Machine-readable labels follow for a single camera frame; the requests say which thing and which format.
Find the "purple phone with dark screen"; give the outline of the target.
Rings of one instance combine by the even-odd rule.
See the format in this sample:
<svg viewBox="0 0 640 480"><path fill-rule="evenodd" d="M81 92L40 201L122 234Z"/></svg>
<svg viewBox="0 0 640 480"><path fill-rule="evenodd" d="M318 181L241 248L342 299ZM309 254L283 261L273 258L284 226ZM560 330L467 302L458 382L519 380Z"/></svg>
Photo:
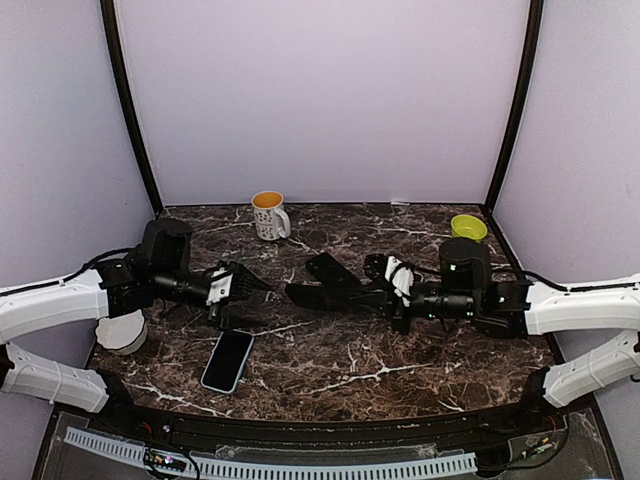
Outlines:
<svg viewBox="0 0 640 480"><path fill-rule="evenodd" d="M343 292L323 286L288 284L285 293L298 307L314 311L346 311L348 298Z"/></svg>

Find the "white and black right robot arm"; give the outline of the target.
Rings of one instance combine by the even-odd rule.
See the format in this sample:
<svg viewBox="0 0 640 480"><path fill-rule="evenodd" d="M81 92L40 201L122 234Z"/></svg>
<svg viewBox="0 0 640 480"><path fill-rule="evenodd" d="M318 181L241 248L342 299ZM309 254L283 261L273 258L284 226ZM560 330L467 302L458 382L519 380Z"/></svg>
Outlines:
<svg viewBox="0 0 640 480"><path fill-rule="evenodd" d="M394 256L370 255L371 284L348 294L351 306L378 308L394 329L407 333L415 318L465 319L496 338L527 338L562 331L615 329L603 345L527 378L510 424L534 432L574 400L625 377L639 379L639 277L560 285L522 271L495 281L486 245L457 237L439 247L439 279L419 282L417 266Z"/></svg>

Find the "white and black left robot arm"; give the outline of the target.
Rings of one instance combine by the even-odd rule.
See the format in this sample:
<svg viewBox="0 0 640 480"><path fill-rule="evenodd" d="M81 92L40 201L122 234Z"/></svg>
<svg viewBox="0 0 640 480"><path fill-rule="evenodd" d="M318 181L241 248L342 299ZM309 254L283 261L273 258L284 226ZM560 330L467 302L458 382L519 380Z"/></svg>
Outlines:
<svg viewBox="0 0 640 480"><path fill-rule="evenodd" d="M104 370L82 370L30 353L15 339L59 325L94 320L96 338L123 355L148 334L145 309L164 300L204 310L216 329L258 326L226 315L231 302L271 287L244 265L219 261L203 272L189 269L193 229L176 219L150 221L140 244L107 251L77 272L1 291L1 390L101 413L120 436L141 427L140 412L121 380Z"/></svg>

